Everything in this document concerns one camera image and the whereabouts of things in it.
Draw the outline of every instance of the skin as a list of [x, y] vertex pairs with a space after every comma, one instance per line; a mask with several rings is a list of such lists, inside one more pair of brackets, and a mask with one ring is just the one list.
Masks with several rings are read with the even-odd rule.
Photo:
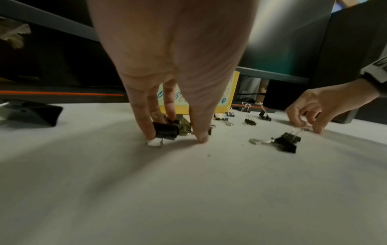
[[175, 88], [189, 103], [193, 133], [208, 140], [221, 100], [248, 42], [258, 0], [89, 0], [101, 44], [125, 86], [137, 124], [151, 140], [152, 120], [174, 119]]
[[380, 93], [372, 84], [358, 79], [346, 84], [307, 90], [286, 109], [286, 113], [291, 124], [302, 128], [307, 123], [301, 119], [301, 115], [307, 112], [306, 119], [313, 125], [313, 131], [321, 134], [335, 116], [357, 109], [379, 96]]

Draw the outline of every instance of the hand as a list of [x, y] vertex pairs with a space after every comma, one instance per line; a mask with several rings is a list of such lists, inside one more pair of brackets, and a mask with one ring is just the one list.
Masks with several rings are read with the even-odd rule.
[[302, 128], [307, 123], [301, 120], [301, 115], [307, 112], [306, 119], [313, 125], [313, 131], [321, 134], [335, 116], [357, 109], [379, 96], [372, 84], [359, 79], [346, 84], [309, 89], [286, 109], [286, 113], [291, 124]]
[[100, 41], [125, 86], [147, 139], [164, 122], [160, 84], [170, 119], [179, 85], [193, 133], [208, 140], [215, 108], [248, 42], [257, 0], [89, 0]]

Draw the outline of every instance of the black sleeve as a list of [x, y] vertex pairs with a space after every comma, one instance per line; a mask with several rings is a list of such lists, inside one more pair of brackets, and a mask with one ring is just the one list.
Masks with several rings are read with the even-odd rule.
[[387, 57], [364, 67], [361, 74], [361, 78], [376, 87], [382, 97], [387, 97]]

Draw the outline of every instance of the table surface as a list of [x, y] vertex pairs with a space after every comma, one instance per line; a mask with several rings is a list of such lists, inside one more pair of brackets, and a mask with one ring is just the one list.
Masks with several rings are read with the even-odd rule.
[[54, 128], [0, 121], [0, 241], [69, 244], [387, 244], [387, 127], [302, 132], [297, 153], [252, 145], [292, 130], [235, 112], [145, 146], [130, 106], [71, 104]]

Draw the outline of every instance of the yellow paper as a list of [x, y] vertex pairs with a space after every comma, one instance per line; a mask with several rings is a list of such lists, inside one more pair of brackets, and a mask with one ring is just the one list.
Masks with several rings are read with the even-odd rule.
[[[231, 103], [234, 98], [235, 88], [237, 86], [239, 77], [239, 72], [235, 71], [230, 78], [229, 83], [227, 84], [226, 90], [223, 93], [222, 99], [219, 101], [218, 106], [216, 107], [215, 113], [226, 113], [228, 111], [227, 107], [231, 107]], [[162, 85], [160, 86], [158, 92], [158, 104], [160, 105], [161, 112], [165, 114], [165, 108], [164, 108], [164, 98], [163, 98], [163, 92], [162, 92]], [[175, 94], [175, 109], [176, 114], [188, 114], [188, 102], [184, 99], [184, 97], [181, 95], [180, 88], [176, 88], [176, 94]]]

